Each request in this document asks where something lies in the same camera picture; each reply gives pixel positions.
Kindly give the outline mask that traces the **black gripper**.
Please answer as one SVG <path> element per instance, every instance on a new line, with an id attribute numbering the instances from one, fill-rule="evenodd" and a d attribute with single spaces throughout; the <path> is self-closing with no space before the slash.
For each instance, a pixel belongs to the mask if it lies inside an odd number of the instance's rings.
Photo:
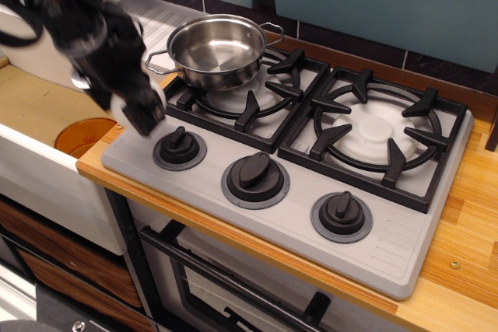
<path id="1" fill-rule="evenodd" d="M 165 119 L 165 108 L 142 70 L 145 45 L 132 18 L 119 9 L 71 9 L 58 18 L 58 49 L 86 78 L 84 89 L 103 110 L 112 94 L 127 105 L 123 114 L 142 136 Z"/>

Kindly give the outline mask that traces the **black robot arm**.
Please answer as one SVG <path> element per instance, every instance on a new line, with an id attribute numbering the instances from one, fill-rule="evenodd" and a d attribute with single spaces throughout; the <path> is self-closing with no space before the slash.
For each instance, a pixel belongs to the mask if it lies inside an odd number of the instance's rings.
<path id="1" fill-rule="evenodd" d="M 114 99 L 119 110 L 142 136 L 165 118 L 165 103 L 142 70 L 146 46 L 143 29 L 108 0 L 1 0 L 31 29 L 29 37 L 1 32 L 8 47 L 35 44 L 48 32 L 57 51 L 73 67 L 73 84 L 108 110 Z"/>

